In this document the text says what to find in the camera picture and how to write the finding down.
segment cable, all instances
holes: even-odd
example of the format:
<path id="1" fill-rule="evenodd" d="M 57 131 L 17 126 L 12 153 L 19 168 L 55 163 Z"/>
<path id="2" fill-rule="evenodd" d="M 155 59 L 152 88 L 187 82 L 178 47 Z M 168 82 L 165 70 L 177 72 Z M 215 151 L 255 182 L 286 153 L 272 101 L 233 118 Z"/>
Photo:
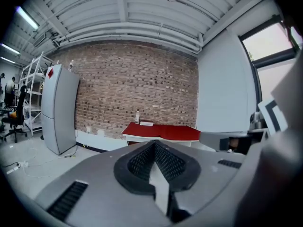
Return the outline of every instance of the cable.
<path id="1" fill-rule="evenodd" d="M 34 177 L 34 178 L 44 178 L 44 177 L 52 177 L 52 176 L 31 176 L 29 174 L 26 173 L 25 168 L 23 167 L 23 172 L 25 175 L 30 176 L 30 177 Z"/>
<path id="2" fill-rule="evenodd" d="M 34 149 L 36 151 L 36 154 L 32 158 L 30 158 L 29 160 L 27 160 L 27 162 L 29 162 L 30 160 L 34 159 L 38 155 L 38 150 L 37 149 L 35 149 L 35 148 L 30 148 L 30 149 Z"/>
<path id="3" fill-rule="evenodd" d="M 78 145 L 76 144 L 76 150 L 75 150 L 75 152 L 71 156 L 69 156 L 69 157 L 72 157 L 73 155 L 75 155 L 76 152 L 77 152 L 77 150 L 78 150 Z"/>
<path id="4" fill-rule="evenodd" d="M 12 166 L 12 165 L 14 165 L 14 164 L 16 164 L 17 163 L 17 167 L 18 167 L 18 164 L 19 164 L 19 167 L 18 168 L 20 168 L 20 163 L 18 162 L 18 161 L 16 161 L 16 162 L 14 162 L 14 163 L 12 163 L 12 164 L 10 164 L 10 165 L 7 165 L 7 166 L 2 166 L 2 167 L 8 167 L 8 166 Z"/>
<path id="5" fill-rule="evenodd" d="M 55 161 L 55 160 L 58 160 L 58 159 L 61 159 L 61 158 L 72 157 L 73 155 L 76 154 L 77 151 L 79 152 L 80 150 L 78 150 L 78 145 L 77 145 L 76 150 L 75 150 L 75 152 L 74 152 L 72 155 L 67 154 L 67 155 L 65 155 L 65 156 L 63 156 L 63 157 L 58 157 L 58 158 L 55 158 L 55 159 L 50 160 L 50 161 L 43 162 L 43 163 L 38 164 L 38 165 L 28 165 L 28 166 L 42 166 L 42 165 L 45 164 L 45 163 L 49 163 L 49 162 L 52 162 L 52 161 Z"/>

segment ceiling light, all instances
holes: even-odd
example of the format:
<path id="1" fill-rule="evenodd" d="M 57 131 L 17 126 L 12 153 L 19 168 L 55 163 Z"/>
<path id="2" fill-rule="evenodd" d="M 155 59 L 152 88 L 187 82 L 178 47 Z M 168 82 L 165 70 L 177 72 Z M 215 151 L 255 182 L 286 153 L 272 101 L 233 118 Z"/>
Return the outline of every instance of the ceiling light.
<path id="1" fill-rule="evenodd" d="M 17 7 L 17 13 L 22 16 L 34 29 L 38 29 L 38 24 L 21 8 Z"/>
<path id="2" fill-rule="evenodd" d="M 7 48 L 7 49 L 10 50 L 10 51 L 13 51 L 13 52 L 16 53 L 16 54 L 20 54 L 20 52 L 14 50 L 14 49 L 12 49 L 12 48 L 10 48 L 9 46 L 7 46 L 7 45 L 5 45 L 5 44 L 0 44 L 0 45 L 2 45 L 4 48 Z"/>
<path id="3" fill-rule="evenodd" d="M 9 62 L 11 62 L 11 63 L 14 63 L 14 64 L 16 64 L 15 62 L 13 62 L 13 61 L 10 61 L 10 60 L 8 60 L 8 59 L 6 59 L 6 58 L 4 58 L 4 57 L 1 57 L 1 59 L 4 59 L 4 60 L 6 60 L 6 61 L 9 61 Z"/>

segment water bottle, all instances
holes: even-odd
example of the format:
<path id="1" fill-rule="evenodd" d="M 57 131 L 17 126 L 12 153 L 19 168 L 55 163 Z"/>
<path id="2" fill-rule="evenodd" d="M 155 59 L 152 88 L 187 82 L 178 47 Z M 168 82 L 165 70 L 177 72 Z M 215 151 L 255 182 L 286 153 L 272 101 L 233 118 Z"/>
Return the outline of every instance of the water bottle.
<path id="1" fill-rule="evenodd" d="M 69 65 L 69 67 L 68 67 L 68 70 L 69 70 L 69 71 L 71 71 L 71 69 L 72 69 L 72 67 L 73 67 L 73 64 L 74 64 L 74 60 L 72 60 L 72 61 L 70 62 L 70 65 Z"/>
<path id="2" fill-rule="evenodd" d="M 136 117 L 135 117 L 135 119 L 134 119 L 134 122 L 135 122 L 136 124 L 138 124 L 138 123 L 139 123 L 139 120 L 140 120 L 140 112 L 139 112 L 139 110 L 137 110 L 137 112 L 136 112 Z"/>

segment gray refrigerator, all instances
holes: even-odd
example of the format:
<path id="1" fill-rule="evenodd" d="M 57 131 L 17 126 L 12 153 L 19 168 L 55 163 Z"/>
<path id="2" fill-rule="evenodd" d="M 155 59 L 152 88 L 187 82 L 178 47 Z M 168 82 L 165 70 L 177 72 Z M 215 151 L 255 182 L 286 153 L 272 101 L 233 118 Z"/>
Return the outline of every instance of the gray refrigerator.
<path id="1" fill-rule="evenodd" d="M 62 65 L 48 68 L 42 93 L 41 121 L 46 146 L 57 155 L 76 144 L 75 104 L 79 76 Z"/>

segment brick wall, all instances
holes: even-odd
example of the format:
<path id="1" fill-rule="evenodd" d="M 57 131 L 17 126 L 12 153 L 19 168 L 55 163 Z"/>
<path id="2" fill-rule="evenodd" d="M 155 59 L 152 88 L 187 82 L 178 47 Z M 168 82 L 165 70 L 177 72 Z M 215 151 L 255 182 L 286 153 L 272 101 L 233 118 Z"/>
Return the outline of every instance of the brick wall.
<path id="1" fill-rule="evenodd" d="M 141 119 L 194 127 L 197 112 L 198 66 L 195 58 L 139 42 L 83 44 L 50 56 L 65 67 L 74 60 L 79 74 L 76 129 L 106 137 Z"/>

